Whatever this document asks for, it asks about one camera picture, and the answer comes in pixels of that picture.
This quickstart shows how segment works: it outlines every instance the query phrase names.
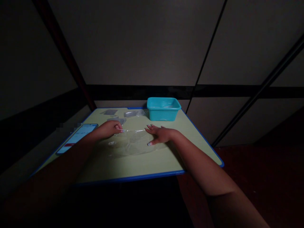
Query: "forearm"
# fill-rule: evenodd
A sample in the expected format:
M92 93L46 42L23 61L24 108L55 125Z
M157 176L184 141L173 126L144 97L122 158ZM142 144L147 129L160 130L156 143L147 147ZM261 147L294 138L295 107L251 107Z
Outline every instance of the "forearm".
M51 208L76 180L97 140L94 132L88 134L22 184L3 204L7 219L31 219Z
M172 141L185 166L208 196L210 212L216 227L268 227L237 184L208 155L180 132Z
M180 132L174 131L172 141L188 171L206 195L223 195L239 189L218 164Z

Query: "person's left hand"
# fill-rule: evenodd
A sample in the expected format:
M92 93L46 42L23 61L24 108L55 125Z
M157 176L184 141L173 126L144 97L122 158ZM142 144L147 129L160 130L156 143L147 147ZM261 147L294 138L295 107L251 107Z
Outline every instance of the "person's left hand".
M109 138L113 134L123 133L123 127L119 121L109 120L100 125L95 131L100 139Z

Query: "hand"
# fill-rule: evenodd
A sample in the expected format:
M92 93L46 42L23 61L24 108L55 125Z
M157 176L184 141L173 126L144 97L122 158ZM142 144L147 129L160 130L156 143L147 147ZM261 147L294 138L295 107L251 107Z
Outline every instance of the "hand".
M124 130L119 121L109 120L93 132L98 135L99 138L104 139L111 137L113 134L123 133Z
M148 143L148 146L152 146L155 145L157 143L166 143L170 140L172 140L172 136L174 134L174 132L176 132L177 130L174 129L170 129L170 128L165 128L163 126L161 126L161 128L154 126L153 124L151 124L151 126L147 125L149 129L145 128L146 131L150 134L156 135L157 138L154 139L153 141Z

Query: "blue table edge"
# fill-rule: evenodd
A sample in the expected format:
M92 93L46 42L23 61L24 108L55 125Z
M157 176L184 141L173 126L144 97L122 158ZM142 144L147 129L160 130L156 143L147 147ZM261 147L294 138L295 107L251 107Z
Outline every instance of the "blue table edge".
M119 108L127 108L127 109L147 109L147 107L119 107ZM197 127L194 125L194 123L190 120L190 122L193 124L193 126L195 127L195 129L200 133L200 135L203 137L203 139L208 143L208 145L210 146L210 148L213 150L213 152L217 155L217 157L219 158L219 160L222 162L222 164L220 165L220 167L224 167L224 162L223 160L219 157L219 155L215 152L215 150L213 149L213 147L209 144L209 142L205 139L205 137L202 135L202 133L197 129ZM60 144L60 146L58 146L56 148L56 150L58 148L60 148L64 142L73 134L74 132L72 132L64 141L63 143ZM41 166L43 166L43 164L53 155L54 153L52 153L31 175L30 177L32 177L39 169ZM155 173L155 174L147 174L147 175L140 175L140 176L132 176L132 177L122 177L122 178L116 178L116 179L109 179L109 180L98 180L98 181L91 181L91 182L84 182L84 183L76 183L73 186L75 187L80 187L80 186L88 186L88 185L95 185L95 184L107 184L107 183L121 183L121 182L130 182L130 181L140 181L140 180L145 180L145 179L152 179L152 178L160 178L160 177L167 177L167 176L174 176L174 175L181 175L184 174L186 171L185 170L177 170L177 171L170 171L170 172L164 172L164 173Z

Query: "small plastic bag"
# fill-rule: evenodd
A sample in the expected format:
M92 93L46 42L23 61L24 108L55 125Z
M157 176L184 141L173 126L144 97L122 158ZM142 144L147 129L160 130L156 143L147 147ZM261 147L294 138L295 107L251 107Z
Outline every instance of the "small plastic bag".
M116 120L116 121L119 121L119 117L118 117L118 116L115 116L115 117L113 117L113 118L107 119L107 121L109 121L109 120Z
M125 112L123 114L123 116L129 118L129 117L134 117L134 116L143 116L145 114L146 114L145 111L143 109L140 109L140 110Z
M109 116L111 116L111 115L115 115L115 113L116 113L117 111L118 111L117 109L108 109L108 110L106 110L106 111L104 111L104 112L102 112L102 113L100 113L100 114L104 114L104 115L109 115Z
M126 118L119 118L118 121L120 122L121 125L123 125L127 119Z

